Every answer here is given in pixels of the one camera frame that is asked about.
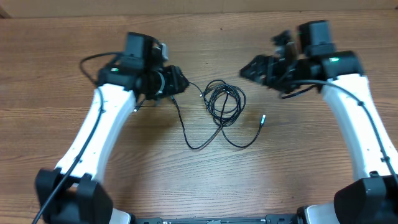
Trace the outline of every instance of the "black base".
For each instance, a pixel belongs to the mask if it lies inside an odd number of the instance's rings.
[[[138,218],[135,224],[304,224],[297,222],[296,214],[267,215],[266,217],[238,218]]]

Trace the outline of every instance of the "black cable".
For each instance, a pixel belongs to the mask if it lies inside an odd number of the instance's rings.
[[[308,88],[305,88],[304,90],[297,91],[297,92],[289,94],[287,96],[283,96],[283,94],[285,94],[285,93],[280,92],[279,93],[279,98],[284,100],[284,99],[289,99],[289,98],[292,98],[292,97],[295,97],[295,96],[299,96],[299,95],[301,95],[301,94],[303,94],[305,92],[308,92],[308,91],[312,90],[314,87],[317,87],[317,86],[316,85],[312,85],[312,86],[310,86]]]
[[[211,86],[212,83],[214,82],[221,82],[222,84],[219,85],[215,85],[215,86]],[[202,91],[199,86],[197,86],[194,83],[191,83],[193,86],[195,86],[199,92],[201,93],[201,97],[203,97],[203,101],[205,103],[205,106],[207,108],[207,110],[209,111],[209,113],[212,115],[213,117],[213,121],[214,123],[218,126],[217,130],[214,132],[214,134],[207,139],[202,145],[198,146],[198,147],[192,147],[187,139],[187,134],[185,132],[185,126],[184,123],[182,121],[182,117],[181,117],[181,111],[180,111],[180,107],[178,106],[177,101],[175,100],[175,98],[172,96],[172,101],[175,104],[175,107],[177,108],[177,112],[178,112],[178,117],[180,118],[180,122],[181,122],[181,126],[182,126],[182,131],[184,134],[184,139],[185,142],[187,143],[187,146],[190,149],[201,149],[203,147],[205,147],[208,143],[210,143],[214,137],[219,133],[219,131],[221,130],[221,132],[223,133],[224,138],[233,146],[238,147],[238,148],[246,148],[248,146],[250,146],[251,144],[254,143],[254,141],[257,139],[258,135],[261,132],[261,128],[264,125],[265,122],[265,115],[263,115],[263,119],[260,122],[259,125],[259,130],[256,134],[256,136],[254,137],[254,139],[247,145],[244,146],[239,146],[233,142],[231,142],[228,137],[226,136],[225,132],[224,132],[224,127],[228,127],[231,126],[238,118],[239,115],[242,113],[244,107],[246,106],[246,95],[244,94],[244,92],[242,91],[242,89],[240,89],[237,86],[232,86],[227,84],[226,82],[224,82],[223,80],[213,80],[211,82],[209,82],[209,84],[207,84],[205,91]],[[207,100],[206,95],[209,94],[210,92],[212,92],[209,100]],[[215,108],[215,103],[217,101],[217,99],[221,96],[226,94],[226,98],[224,100],[224,104],[223,104],[223,109],[220,111],[218,109]],[[225,104],[228,100],[228,97],[232,97],[235,99],[236,102],[236,106],[231,109],[230,111],[224,111],[225,109]],[[223,117],[224,114],[232,114],[231,116],[228,117]]]
[[[275,85],[278,85],[283,79],[285,79],[291,72],[294,71],[294,68],[296,67],[298,63],[298,60],[294,60],[286,69],[286,72],[275,82]]]
[[[79,63],[79,68],[80,68],[81,72],[89,79],[90,82],[92,82],[92,84],[94,84],[95,87],[97,87],[96,86],[96,81],[90,76],[90,74],[88,74],[86,72],[86,70],[83,67],[83,63],[85,61],[87,61],[87,60],[91,60],[93,58],[102,57],[102,56],[106,56],[106,55],[117,55],[117,57],[118,57],[118,55],[120,55],[120,52],[108,52],[108,53],[103,53],[103,54],[92,55],[92,56],[89,56],[87,58],[82,59],[80,61],[80,63]],[[49,195],[47,200],[44,202],[44,204],[40,208],[39,212],[37,212],[35,218],[33,219],[32,224],[36,224],[40,220],[40,217],[42,216],[44,210],[48,207],[50,202],[57,196],[57,194],[61,190],[63,190],[63,188],[65,186],[65,183],[67,182],[70,174],[72,173],[72,171],[74,170],[76,165],[80,162],[80,159],[81,159],[83,153],[85,152],[88,144],[91,141],[91,138],[93,137],[93,135],[95,133],[96,128],[98,127],[98,123],[100,122],[101,116],[102,116],[102,114],[104,112],[104,96],[102,94],[101,89],[97,88],[97,90],[98,90],[98,94],[99,94],[100,104],[99,104],[98,116],[97,116],[97,119],[96,119],[95,124],[93,126],[93,129],[91,130],[90,134],[88,135],[83,147],[80,149],[79,154],[76,156],[75,160],[73,161],[73,164],[70,166],[68,171],[63,175],[61,181],[58,183],[58,185],[51,192],[51,194]]]
[[[326,82],[326,81],[321,81],[321,80],[296,80],[296,81],[291,81],[291,82],[287,82],[287,83],[283,83],[283,85],[287,85],[287,86],[291,86],[291,85],[311,85],[311,84],[315,84],[315,85],[327,85],[327,86],[332,86],[335,87],[339,90],[341,90],[342,92],[344,92],[345,94],[347,94],[348,96],[352,97],[352,99],[356,100],[358,103],[358,106],[362,107],[362,109],[365,111],[366,115],[368,116],[369,122],[372,125],[374,134],[376,136],[377,142],[379,143],[379,147],[380,147],[380,151],[383,155],[382,160],[387,164],[387,167],[391,173],[391,175],[393,176],[395,183],[398,187],[398,177],[397,174],[395,173],[391,162],[390,162],[390,157],[387,155],[386,153],[386,149],[384,148],[384,145],[381,141],[381,137],[379,134],[379,131],[377,130],[376,124],[374,123],[374,120],[372,118],[372,115],[370,114],[370,112],[368,111],[368,109],[365,106],[365,103],[363,101],[361,101],[358,97],[356,97],[352,92],[344,89],[341,86],[335,85],[333,83],[330,82]]]

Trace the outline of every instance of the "cable connector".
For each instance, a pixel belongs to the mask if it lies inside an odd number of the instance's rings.
[[[264,125],[264,123],[266,122],[266,115],[262,115],[262,119],[261,119],[261,126]]]
[[[145,101],[145,99],[143,99],[141,102],[139,102],[139,103],[136,105],[136,107],[134,108],[133,112],[137,112],[137,111],[141,108],[141,106],[142,106],[142,104],[144,103],[144,101]]]
[[[171,95],[171,96],[170,96],[170,98],[172,99],[172,101],[173,101],[174,105],[176,105],[176,104],[177,104],[177,101],[175,100],[174,96],[173,96],[173,95]]]

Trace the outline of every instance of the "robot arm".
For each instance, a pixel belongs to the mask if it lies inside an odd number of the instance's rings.
[[[71,176],[81,178],[86,174],[103,184],[105,168],[112,148],[124,122],[136,105],[136,98],[132,90],[125,91],[123,86],[105,84],[99,89],[104,98],[104,112],[90,143],[80,162],[73,169]],[[91,108],[73,144],[55,166],[55,168],[61,168],[61,174],[65,174],[70,168],[94,126],[100,112],[101,102],[98,91],[95,90]]]
[[[374,106],[358,58],[353,52],[335,50],[326,21],[309,22],[298,29],[307,58],[299,59],[295,42],[284,32],[274,37],[278,57],[258,55],[240,72],[244,78],[280,91],[281,96],[301,85],[315,84],[282,99],[317,87],[340,126],[355,183],[337,192],[331,203],[299,210],[298,218],[306,224],[397,223],[398,153]]]
[[[352,92],[364,102],[375,122],[386,154],[390,157],[395,172],[398,172],[398,153],[374,106],[368,78],[360,74],[341,75],[337,80],[330,80],[330,82]],[[324,86],[322,95],[337,119],[351,154],[354,180],[368,178],[375,171],[381,176],[390,175],[391,173],[382,159],[384,156],[380,151],[374,130],[364,110],[354,99],[337,88]]]
[[[135,221],[134,215],[113,208],[101,186],[112,148],[140,94],[146,100],[160,100],[184,92],[189,82],[178,67],[164,67],[168,60],[165,44],[132,32],[127,35],[123,53],[93,55],[81,63],[114,54],[115,58],[98,72],[91,108],[72,146],[55,170],[37,174],[35,186],[41,209],[34,223],[41,214],[46,223]],[[76,190],[69,191],[73,185]]]

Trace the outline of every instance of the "wooden table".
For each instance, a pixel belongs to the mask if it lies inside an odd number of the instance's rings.
[[[0,20],[0,223],[30,223],[39,209],[34,179],[65,154],[83,122],[93,87],[78,70],[87,55],[122,50],[127,31],[170,47],[170,63],[204,88],[216,78],[241,87],[248,104],[232,141],[186,146],[175,107],[163,101],[130,116],[114,147],[105,188],[117,208],[138,217],[242,217],[291,213],[324,203],[352,183],[351,162],[334,116],[315,92],[281,101],[238,77],[284,29],[331,20],[339,50],[354,50],[371,81],[393,143],[398,139],[397,11],[267,12]],[[95,73],[106,59],[90,62]],[[193,87],[178,100],[194,145],[216,129]]]

